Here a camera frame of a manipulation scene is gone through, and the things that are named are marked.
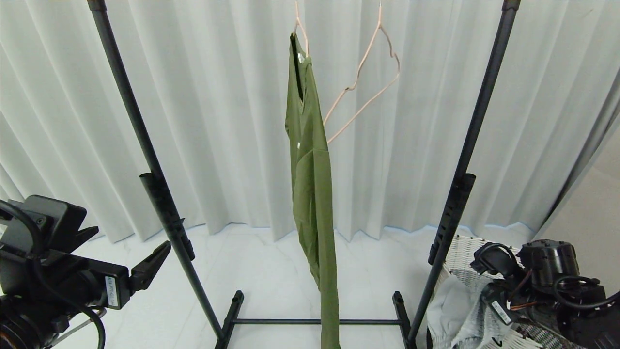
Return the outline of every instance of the folded clothes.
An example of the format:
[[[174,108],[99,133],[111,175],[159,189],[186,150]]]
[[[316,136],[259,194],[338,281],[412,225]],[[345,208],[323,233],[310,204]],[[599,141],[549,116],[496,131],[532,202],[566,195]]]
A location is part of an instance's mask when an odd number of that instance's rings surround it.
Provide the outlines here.
[[[482,348],[508,333],[510,326],[480,299],[490,282],[489,278],[479,278],[467,287],[450,275],[440,285],[426,313],[433,349]]]

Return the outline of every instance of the pink hanger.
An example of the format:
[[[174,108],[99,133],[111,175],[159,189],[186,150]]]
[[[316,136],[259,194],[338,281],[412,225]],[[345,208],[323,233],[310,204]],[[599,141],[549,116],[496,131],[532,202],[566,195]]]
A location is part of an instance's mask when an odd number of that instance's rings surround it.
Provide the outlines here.
[[[396,80],[398,80],[399,75],[401,74],[401,61],[398,58],[398,55],[396,54],[396,52],[394,52],[394,49],[392,48],[392,40],[390,40],[388,33],[386,32],[385,28],[383,27],[383,23],[381,22],[381,18],[382,18],[382,4],[383,1],[379,1],[379,20],[377,22],[377,28],[374,30],[373,33],[373,37],[372,39],[370,39],[370,44],[368,45],[368,48],[366,49],[366,53],[364,54],[364,57],[361,59],[360,65],[357,68],[357,77],[355,78],[355,82],[353,83],[353,86],[351,87],[347,87],[345,88],[340,95],[338,96],[338,98],[336,99],[336,101],[334,102],[334,105],[331,107],[331,109],[329,109],[329,112],[327,112],[327,115],[325,116],[325,120],[323,120],[323,125],[325,125],[327,123],[327,120],[329,120],[329,117],[332,115],[332,113],[334,112],[334,109],[336,108],[336,106],[338,105],[338,103],[340,102],[340,100],[342,99],[342,97],[349,91],[353,91],[356,87],[357,87],[357,82],[360,79],[360,71],[361,71],[361,67],[364,65],[364,63],[366,63],[366,59],[368,58],[368,53],[370,52],[370,48],[373,46],[374,44],[374,40],[377,37],[377,33],[379,32],[379,30],[382,31],[383,35],[385,35],[387,42],[389,44],[389,56],[391,58],[394,58],[396,60],[396,64],[397,64],[397,73],[396,73],[396,77],[389,83],[387,84],[383,89],[381,89],[377,94],[375,94],[371,99],[368,100],[368,102],[366,102],[366,104],[364,104],[360,110],[358,110],[355,115],[353,115],[353,117],[351,119],[349,119],[349,121],[338,131],[336,132],[336,134],[330,138],[327,141],[327,144],[331,143],[331,141],[333,141],[336,137],[338,137],[338,135],[340,135],[342,133],[342,131],[344,131],[354,120],[355,118],[357,118],[360,113],[372,102],[374,101],[377,97],[379,97],[380,94],[382,94],[383,92],[385,92],[385,90],[388,89],[388,87],[392,86],[392,84],[394,84],[396,82]]]
[[[306,29],[301,25],[301,19],[299,18],[299,2],[295,0],[295,28],[293,28],[293,33],[297,32],[297,27],[301,28],[301,33],[304,35],[304,40],[306,41],[306,56],[310,56],[310,49],[308,49],[308,36],[306,35]]]

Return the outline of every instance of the laundry basket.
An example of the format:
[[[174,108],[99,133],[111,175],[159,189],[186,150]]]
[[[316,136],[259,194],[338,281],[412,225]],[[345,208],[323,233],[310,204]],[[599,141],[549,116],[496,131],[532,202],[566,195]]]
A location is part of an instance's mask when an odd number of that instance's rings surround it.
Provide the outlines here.
[[[471,261],[474,259],[474,252],[487,242],[489,241],[482,238],[455,235],[439,276],[439,280],[435,286],[435,292],[439,288],[440,284],[447,279],[450,274],[455,275],[467,286],[470,286],[472,282],[478,278],[501,278],[502,276],[500,274],[490,275],[485,273],[482,276],[479,276],[475,272],[472,273],[472,269],[469,266]],[[519,252],[519,250],[514,247],[510,247],[510,249],[515,254]],[[509,333],[499,343],[501,344],[502,349],[581,348],[580,346],[574,345],[563,338],[559,338],[551,332],[525,324],[513,324]],[[500,345],[491,342],[484,348],[500,348]]]

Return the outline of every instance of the white floor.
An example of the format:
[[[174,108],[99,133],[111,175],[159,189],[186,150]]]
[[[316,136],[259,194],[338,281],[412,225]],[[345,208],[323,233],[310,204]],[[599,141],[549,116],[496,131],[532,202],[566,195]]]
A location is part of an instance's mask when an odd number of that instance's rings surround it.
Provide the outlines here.
[[[459,233],[468,234],[466,230]],[[318,318],[319,293],[296,233],[268,241],[265,229],[229,225],[207,236],[203,227],[188,230],[197,258],[194,265],[209,300],[222,322],[235,291],[245,294],[240,317]],[[400,291],[410,319],[424,287],[430,266],[428,249],[435,229],[407,233],[386,229],[381,240],[358,233],[351,242],[336,235],[340,316],[343,319],[395,319],[392,295]],[[489,227],[483,237],[519,246],[529,231]],[[127,265],[130,268],[165,239],[160,233],[140,243],[130,237],[116,244],[100,238],[76,254]],[[136,293],[119,311],[104,317],[108,349],[213,348],[211,330],[178,259],[171,252],[147,291]],[[419,348],[424,348],[418,336]],[[343,349],[403,348],[396,326],[341,326]],[[97,334],[89,325],[60,343],[59,349],[95,348]],[[320,348],[320,326],[238,325],[229,349]]]

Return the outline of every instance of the black garment rack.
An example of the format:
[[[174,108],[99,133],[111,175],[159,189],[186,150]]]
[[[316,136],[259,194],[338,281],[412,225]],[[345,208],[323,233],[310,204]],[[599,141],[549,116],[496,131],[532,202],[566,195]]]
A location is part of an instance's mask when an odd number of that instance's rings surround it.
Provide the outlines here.
[[[131,124],[138,138],[140,147],[146,158],[150,172],[140,175],[140,180],[157,212],[157,216],[164,227],[164,231],[170,244],[174,249],[180,264],[191,284],[198,301],[205,312],[205,315],[213,328],[217,342],[215,349],[227,349],[232,332],[235,325],[241,324],[262,324],[262,325],[319,325],[320,319],[240,319],[238,317],[241,305],[244,301],[242,291],[235,292],[232,298],[231,306],[224,320],[223,325],[219,324],[206,292],[202,287],[200,279],[196,274],[196,270],[192,265],[195,258],[192,243],[187,237],[185,228],[183,227],[183,219],[180,217],[172,194],[164,177],[164,173],[157,159],[155,149],[151,143],[148,131],[144,124],[142,115],[136,98],[131,90],[131,84],[125,71],[125,66],[121,58],[120,52],[112,26],[110,24],[105,0],[87,0],[99,37],[105,50],[110,68],[114,75],[118,90],[125,104],[125,109],[131,120]],[[414,349],[415,336],[418,333],[424,318],[424,313],[430,302],[433,290],[437,284],[441,267],[446,259],[448,250],[452,243],[459,221],[467,204],[469,193],[474,185],[476,177],[467,173],[467,167],[474,151],[474,146],[480,132],[482,121],[484,119],[495,81],[499,73],[502,58],[506,50],[508,38],[512,25],[515,21],[515,15],[519,8],[520,0],[504,0],[502,6],[502,17],[500,19],[499,28],[495,36],[495,42],[490,54],[487,71],[484,75],[480,93],[474,108],[474,113],[467,130],[461,157],[456,167],[456,172],[450,187],[446,205],[441,216],[440,226],[437,228],[435,241],[431,246],[429,264],[432,265],[431,272],[428,276],[420,304],[415,314],[414,320],[409,324],[409,318],[405,309],[403,298],[400,292],[396,291],[392,296],[392,302],[396,310],[396,319],[341,319],[342,325],[398,325],[401,329],[401,335],[405,349]]]

